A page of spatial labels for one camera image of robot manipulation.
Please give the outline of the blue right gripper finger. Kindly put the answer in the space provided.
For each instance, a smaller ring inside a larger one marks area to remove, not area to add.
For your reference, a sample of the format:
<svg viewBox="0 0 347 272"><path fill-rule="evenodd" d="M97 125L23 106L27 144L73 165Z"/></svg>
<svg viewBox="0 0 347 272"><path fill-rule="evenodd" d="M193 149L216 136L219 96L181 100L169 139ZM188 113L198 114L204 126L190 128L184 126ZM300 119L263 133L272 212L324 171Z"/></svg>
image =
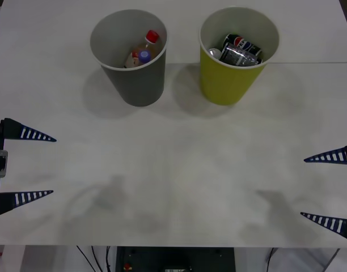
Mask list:
<svg viewBox="0 0 347 272"><path fill-rule="evenodd" d="M347 146L310 156L304 162L347 165Z"/></svg>
<svg viewBox="0 0 347 272"><path fill-rule="evenodd" d="M347 239L347 219L334 218L305 212L301 216Z"/></svg>

